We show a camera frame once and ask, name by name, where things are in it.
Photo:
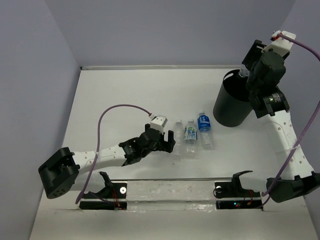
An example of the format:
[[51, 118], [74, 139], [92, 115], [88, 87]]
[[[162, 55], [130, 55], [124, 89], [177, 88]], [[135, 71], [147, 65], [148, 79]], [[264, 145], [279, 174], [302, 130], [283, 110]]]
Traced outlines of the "black label clear bottle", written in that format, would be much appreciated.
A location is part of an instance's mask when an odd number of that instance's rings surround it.
[[250, 71], [247, 70], [247, 69], [240, 69], [239, 72], [238, 72], [238, 75], [241, 78], [247, 78], [250, 75]]

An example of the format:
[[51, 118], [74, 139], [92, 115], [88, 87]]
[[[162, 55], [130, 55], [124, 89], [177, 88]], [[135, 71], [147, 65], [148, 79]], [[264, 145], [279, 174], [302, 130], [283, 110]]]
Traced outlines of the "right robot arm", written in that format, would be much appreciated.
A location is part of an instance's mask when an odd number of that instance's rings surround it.
[[281, 203], [307, 195], [320, 186], [320, 175], [309, 164], [300, 145], [320, 108], [316, 107], [297, 136], [288, 101], [278, 88], [286, 72], [285, 59], [296, 41], [282, 32], [271, 40], [269, 45], [255, 41], [242, 63], [249, 70], [245, 87], [250, 105], [267, 132], [280, 169], [274, 177], [251, 170], [235, 173], [230, 190], [235, 196], [260, 192]]

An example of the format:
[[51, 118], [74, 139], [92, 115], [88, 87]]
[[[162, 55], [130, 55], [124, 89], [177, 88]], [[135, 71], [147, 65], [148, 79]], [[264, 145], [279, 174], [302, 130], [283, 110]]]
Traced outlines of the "green white label bottle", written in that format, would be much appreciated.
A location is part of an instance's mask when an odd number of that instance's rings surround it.
[[189, 120], [184, 127], [184, 143], [186, 155], [196, 158], [198, 155], [198, 130], [193, 119]]

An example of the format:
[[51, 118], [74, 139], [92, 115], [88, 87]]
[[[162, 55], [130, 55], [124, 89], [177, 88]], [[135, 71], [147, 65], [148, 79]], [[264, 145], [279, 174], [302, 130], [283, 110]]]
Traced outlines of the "clear unlabeled bottle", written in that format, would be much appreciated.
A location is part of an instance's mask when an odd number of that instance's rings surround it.
[[175, 139], [173, 154], [177, 159], [181, 159], [184, 153], [184, 125], [181, 119], [175, 122], [173, 132]]

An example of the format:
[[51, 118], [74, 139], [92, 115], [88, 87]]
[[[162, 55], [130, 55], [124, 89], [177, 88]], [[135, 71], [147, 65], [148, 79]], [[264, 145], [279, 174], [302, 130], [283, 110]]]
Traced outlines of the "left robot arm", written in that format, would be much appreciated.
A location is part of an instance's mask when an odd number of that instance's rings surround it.
[[140, 136], [99, 151], [72, 152], [62, 147], [38, 168], [38, 173], [46, 197], [56, 199], [69, 192], [80, 175], [87, 173], [90, 178], [94, 170], [133, 165], [152, 152], [172, 153], [175, 144], [172, 130], [165, 140], [164, 133], [146, 124]]

